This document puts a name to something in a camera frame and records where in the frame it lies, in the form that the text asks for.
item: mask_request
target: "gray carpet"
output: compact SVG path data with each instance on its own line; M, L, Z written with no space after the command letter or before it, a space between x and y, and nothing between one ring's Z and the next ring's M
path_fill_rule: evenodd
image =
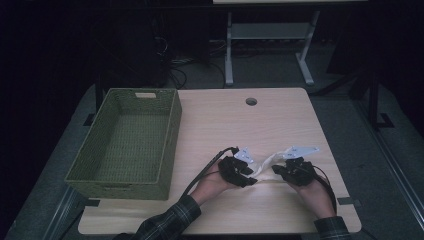
M286 46L280 50L267 49L251 58L234 58L233 88L252 87L303 87L308 92L316 91L332 83L339 76L328 75L325 68L332 53L332 46L314 46L307 58L316 84L306 86L296 64L293 53L297 46ZM217 66L224 66L223 57L214 58ZM187 89L221 88L223 78L212 65L191 64L178 69L187 74ZM327 137L333 155L346 183L348 191L357 200L356 209L363 231L353 234L354 239L424 239L424 232L414 218L403 195L399 191L388 168L384 155L361 117L357 104L347 98L349 85L345 85L326 97L312 97L311 101ZM417 193L423 197L424 169L422 161L424 143L408 119L397 106L394 97L382 88L380 110L389 114L396 128L382 129L391 150L400 162L405 174ZM90 88L81 100L68 128L52 153L43 174L22 208L6 239L43 239L55 216L67 186L63 179L82 144L88 127L83 126L90 113L95 110L94 88ZM87 204L87 199L76 194L65 211L66 217L58 226L56 235L68 226L63 239L110 239L110 236L82 236L78 233L78 214ZM316 234L304 235L303 239L317 239Z

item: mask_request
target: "person's left hand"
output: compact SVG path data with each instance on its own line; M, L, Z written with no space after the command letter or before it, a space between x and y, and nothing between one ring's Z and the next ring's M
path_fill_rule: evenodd
M222 161L222 159L218 160L209 168L209 170L205 173L205 177L200 179L196 188L190 194L199 206L218 196L227 189L237 188L236 185L225 181L221 177L221 174L219 174L218 163L220 161Z

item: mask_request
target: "basket handle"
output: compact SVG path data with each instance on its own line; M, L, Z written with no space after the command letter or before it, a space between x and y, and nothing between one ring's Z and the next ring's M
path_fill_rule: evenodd
M138 92L135 93L137 98L157 98L156 93L154 92Z
M132 191L131 185L126 186L111 186L111 185L102 185L99 184L101 187L103 187L104 190L112 190L112 191Z

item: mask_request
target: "floor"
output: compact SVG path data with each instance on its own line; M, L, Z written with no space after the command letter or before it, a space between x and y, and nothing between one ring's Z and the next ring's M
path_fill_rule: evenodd
M264 42L260 47L252 47L255 54L236 56L232 88L301 87L314 92L341 77L326 74L334 46L316 43L307 58L315 85L307 86L294 56L301 45L301 42ZM213 65L176 66L187 76L184 88L222 88L224 57L214 57L211 62ZM174 71L174 75L183 82L181 72ZM174 82L168 81L166 87L175 87ZM346 84L326 96L311 97L311 102L363 225L362 231L352 234L353 239L424 239L423 228L405 200L396 172L391 170L387 160L390 157L397 160L418 198L424 199L424 175L420 172L424 169L424 140L384 87L380 87L379 111L388 114L395 128L379 132L369 127L364 115L367 97L360 101L350 100L349 89L350 84ZM89 130L84 123L94 112L94 87L91 87L81 99L7 240L112 238L78 233L80 213L90 202L63 181ZM308 234L301 238L318 239L318 236Z

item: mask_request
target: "table hole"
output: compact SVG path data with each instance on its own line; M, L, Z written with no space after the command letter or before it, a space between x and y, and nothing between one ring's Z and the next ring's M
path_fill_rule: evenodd
M246 104L249 106L255 106L256 104L258 104L258 100L256 100L256 98L247 98Z

